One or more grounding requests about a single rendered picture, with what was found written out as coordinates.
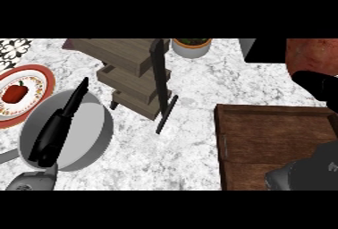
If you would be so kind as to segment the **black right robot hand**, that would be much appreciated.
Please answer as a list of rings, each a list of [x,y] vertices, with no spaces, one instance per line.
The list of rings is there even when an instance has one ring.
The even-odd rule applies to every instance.
[[[317,101],[325,102],[325,107],[338,114],[338,77],[318,72],[297,71],[292,75],[292,81]]]

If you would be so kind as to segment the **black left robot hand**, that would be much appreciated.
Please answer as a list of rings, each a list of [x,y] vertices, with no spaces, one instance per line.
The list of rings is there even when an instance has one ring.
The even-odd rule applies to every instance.
[[[39,167],[51,167],[55,163],[60,150],[69,134],[72,117],[77,111],[80,100],[88,91],[88,78],[83,78],[75,88],[67,103],[49,115],[36,136],[27,159]]]

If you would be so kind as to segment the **reddish brown sweet potato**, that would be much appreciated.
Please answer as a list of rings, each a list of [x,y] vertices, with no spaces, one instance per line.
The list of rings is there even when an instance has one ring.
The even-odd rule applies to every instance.
[[[338,75],[338,38],[287,38],[284,64],[289,74],[297,71]]]

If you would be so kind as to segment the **brown wooden tray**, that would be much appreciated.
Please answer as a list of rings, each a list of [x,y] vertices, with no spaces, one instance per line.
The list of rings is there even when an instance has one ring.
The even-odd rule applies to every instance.
[[[325,107],[218,104],[213,121],[225,191],[263,190],[265,173],[338,139],[338,114]]]

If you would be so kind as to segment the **grey round pan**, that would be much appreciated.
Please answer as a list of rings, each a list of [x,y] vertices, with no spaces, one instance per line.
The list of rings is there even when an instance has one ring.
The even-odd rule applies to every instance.
[[[20,158],[24,165],[42,170],[27,160],[30,147],[51,113],[64,106],[72,89],[51,95],[32,109],[18,133],[17,147],[0,154],[0,165]],[[57,170],[72,172],[86,167],[103,155],[113,134],[111,116],[91,92],[83,95],[80,106],[73,115],[69,134],[57,158]]]

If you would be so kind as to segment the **red bell pepper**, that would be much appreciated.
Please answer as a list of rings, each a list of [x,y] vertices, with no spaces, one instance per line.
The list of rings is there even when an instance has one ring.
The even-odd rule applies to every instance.
[[[1,97],[2,101],[8,104],[16,104],[27,93],[27,87],[23,85],[23,82],[18,81],[17,85],[11,85]]]

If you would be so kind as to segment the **black box appliance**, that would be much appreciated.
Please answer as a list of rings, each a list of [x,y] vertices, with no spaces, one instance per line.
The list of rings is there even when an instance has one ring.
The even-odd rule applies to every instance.
[[[250,64],[284,63],[284,38],[240,38],[243,61]]]

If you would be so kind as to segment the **red rimmed patterned plate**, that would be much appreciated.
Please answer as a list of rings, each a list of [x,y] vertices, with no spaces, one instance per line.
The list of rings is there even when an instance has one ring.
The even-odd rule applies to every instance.
[[[27,93],[16,104],[8,104],[1,97],[7,88],[18,81],[27,87]],[[36,105],[51,96],[55,79],[46,67],[26,64],[0,74],[0,129],[21,123]]]

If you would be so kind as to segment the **black white patterned cloth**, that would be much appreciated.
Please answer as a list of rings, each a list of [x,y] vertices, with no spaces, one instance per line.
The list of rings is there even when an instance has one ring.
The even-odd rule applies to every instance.
[[[14,67],[29,48],[29,38],[0,38],[0,74]]]

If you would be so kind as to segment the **wooden tiered basket black frame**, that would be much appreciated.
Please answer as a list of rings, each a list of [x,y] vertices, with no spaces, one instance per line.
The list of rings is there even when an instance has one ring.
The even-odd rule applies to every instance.
[[[82,52],[103,63],[95,77],[114,90],[110,109],[122,105],[151,121],[162,115],[156,127],[156,133],[160,133],[178,99],[166,87],[169,39],[67,38],[61,48]]]

